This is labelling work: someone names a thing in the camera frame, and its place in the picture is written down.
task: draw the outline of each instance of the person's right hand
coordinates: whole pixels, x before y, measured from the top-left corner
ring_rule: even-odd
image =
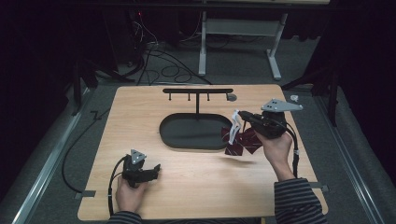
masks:
[[[283,133],[275,139],[268,139],[255,132],[264,148],[265,158],[271,163],[279,181],[295,178],[290,169],[288,157],[292,138],[288,133]]]

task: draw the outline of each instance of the white desk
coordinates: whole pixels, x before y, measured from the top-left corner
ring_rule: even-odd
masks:
[[[218,0],[217,2],[259,2],[271,4],[309,4],[309,5],[327,5],[330,0]],[[221,34],[221,35],[265,35],[274,38],[274,44],[271,49],[267,49],[266,55],[271,66],[273,77],[275,80],[280,80],[281,75],[276,63],[276,49],[279,45],[280,37],[286,25],[287,13],[282,14],[279,21],[242,21],[242,20],[219,20],[210,19],[206,16],[206,12],[202,15],[202,35],[201,35],[201,51],[199,57],[199,71],[200,76],[206,74],[206,35],[207,34]]]

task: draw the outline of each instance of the person's hand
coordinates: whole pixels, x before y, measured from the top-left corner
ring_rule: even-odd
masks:
[[[265,158],[271,163],[279,181],[295,178],[290,169],[288,157],[292,138],[287,133],[283,133],[275,139],[268,139],[257,133],[257,137],[262,142]]]
[[[136,189],[131,188],[126,179],[119,176],[116,200],[120,211],[136,212],[143,200],[143,195],[148,182],[141,183]]]

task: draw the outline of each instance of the black cloth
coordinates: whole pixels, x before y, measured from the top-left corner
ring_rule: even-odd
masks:
[[[322,214],[322,207],[308,181],[304,178],[276,182],[275,216],[278,224],[286,223],[328,223]],[[118,212],[108,224],[141,224],[142,219],[136,213]]]

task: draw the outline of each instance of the dark background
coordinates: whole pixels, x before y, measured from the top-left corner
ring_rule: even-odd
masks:
[[[340,86],[373,151],[395,183],[392,128],[396,114],[393,106],[396,6],[392,1],[331,1],[331,7],[343,6],[363,6],[363,10],[359,14],[340,13],[332,17],[319,12],[290,13],[283,37],[298,35],[304,41],[321,35],[306,75],[327,66],[329,60],[343,59],[336,70]],[[64,10],[48,0],[3,2],[0,10],[3,199],[46,130],[68,103],[64,93],[72,83],[77,58],[117,69],[117,63],[127,62],[134,55],[113,49],[111,41],[120,38],[125,45],[134,42],[118,35],[128,34],[129,23],[125,14],[117,11]],[[198,20],[198,13],[192,11],[158,10],[153,14],[142,10],[142,13],[147,27],[159,39],[175,46],[178,31],[190,35]],[[106,26],[107,21],[120,24],[112,29]]]

